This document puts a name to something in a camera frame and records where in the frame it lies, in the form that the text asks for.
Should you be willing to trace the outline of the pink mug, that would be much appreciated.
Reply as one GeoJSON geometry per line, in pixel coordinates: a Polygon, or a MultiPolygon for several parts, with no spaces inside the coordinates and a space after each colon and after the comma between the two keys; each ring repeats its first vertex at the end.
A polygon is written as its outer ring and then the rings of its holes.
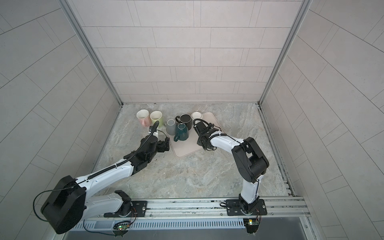
{"type": "Polygon", "coordinates": [[[136,116],[143,127],[149,127],[152,124],[148,110],[140,110],[137,112],[136,116]]]}

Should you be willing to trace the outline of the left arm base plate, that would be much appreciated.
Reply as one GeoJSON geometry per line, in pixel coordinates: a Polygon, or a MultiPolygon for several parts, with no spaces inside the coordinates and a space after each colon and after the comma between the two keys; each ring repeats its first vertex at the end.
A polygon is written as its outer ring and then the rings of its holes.
{"type": "Polygon", "coordinates": [[[147,201],[124,202],[117,212],[105,213],[104,218],[141,218],[146,214],[147,205],[147,201]]]}

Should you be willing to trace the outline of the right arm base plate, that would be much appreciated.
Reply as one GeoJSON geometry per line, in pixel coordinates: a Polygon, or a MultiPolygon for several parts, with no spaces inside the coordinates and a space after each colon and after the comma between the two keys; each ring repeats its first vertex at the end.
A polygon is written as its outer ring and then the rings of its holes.
{"type": "Polygon", "coordinates": [[[228,216],[266,216],[268,214],[265,201],[257,199],[248,204],[244,200],[225,200],[221,206],[227,210],[228,216]]]}

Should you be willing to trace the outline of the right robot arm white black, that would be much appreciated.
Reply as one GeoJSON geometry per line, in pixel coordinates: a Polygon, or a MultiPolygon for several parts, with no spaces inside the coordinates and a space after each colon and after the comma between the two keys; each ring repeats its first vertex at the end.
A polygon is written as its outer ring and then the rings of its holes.
{"type": "Polygon", "coordinates": [[[248,137],[243,140],[231,137],[203,119],[193,120],[193,127],[198,135],[197,144],[205,151],[220,148],[232,154],[243,178],[243,188],[239,195],[240,208],[246,215],[255,213],[260,199],[259,186],[270,166],[255,139],[248,137]]]}

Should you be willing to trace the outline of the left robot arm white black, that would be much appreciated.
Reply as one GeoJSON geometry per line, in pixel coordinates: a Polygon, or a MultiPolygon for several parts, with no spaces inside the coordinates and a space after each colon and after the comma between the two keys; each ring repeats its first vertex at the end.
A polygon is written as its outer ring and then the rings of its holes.
{"type": "Polygon", "coordinates": [[[139,149],[105,169],[78,178],[63,177],[41,207],[41,214],[57,234],[66,233],[79,222],[96,215],[131,215],[134,206],[124,191],[116,190],[98,197],[95,194],[143,170],[157,153],[164,153],[169,149],[169,138],[160,141],[156,136],[146,136],[141,140],[139,149]]]}

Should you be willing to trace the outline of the dark green mug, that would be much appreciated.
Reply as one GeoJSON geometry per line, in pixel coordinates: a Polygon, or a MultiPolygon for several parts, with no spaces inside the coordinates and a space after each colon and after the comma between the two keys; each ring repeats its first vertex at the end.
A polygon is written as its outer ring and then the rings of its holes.
{"type": "Polygon", "coordinates": [[[188,127],[180,123],[176,127],[176,134],[174,136],[174,141],[186,141],[189,138],[189,130],[188,127]]]}

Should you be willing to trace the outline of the white mug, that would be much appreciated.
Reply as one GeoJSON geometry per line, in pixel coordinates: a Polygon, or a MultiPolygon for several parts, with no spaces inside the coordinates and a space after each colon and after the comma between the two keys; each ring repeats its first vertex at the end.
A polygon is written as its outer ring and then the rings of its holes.
{"type": "Polygon", "coordinates": [[[203,114],[200,113],[200,112],[193,112],[191,114],[191,117],[192,117],[193,120],[195,120],[195,119],[202,119],[203,118],[203,114]]]}

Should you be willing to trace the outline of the light green mug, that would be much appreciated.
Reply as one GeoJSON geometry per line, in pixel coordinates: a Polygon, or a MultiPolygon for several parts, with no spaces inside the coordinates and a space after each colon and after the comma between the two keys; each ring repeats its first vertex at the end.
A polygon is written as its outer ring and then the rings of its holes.
{"type": "Polygon", "coordinates": [[[158,128],[161,128],[164,125],[163,114],[160,111],[154,111],[150,114],[150,119],[152,121],[152,125],[155,124],[156,121],[159,122],[158,128]]]}

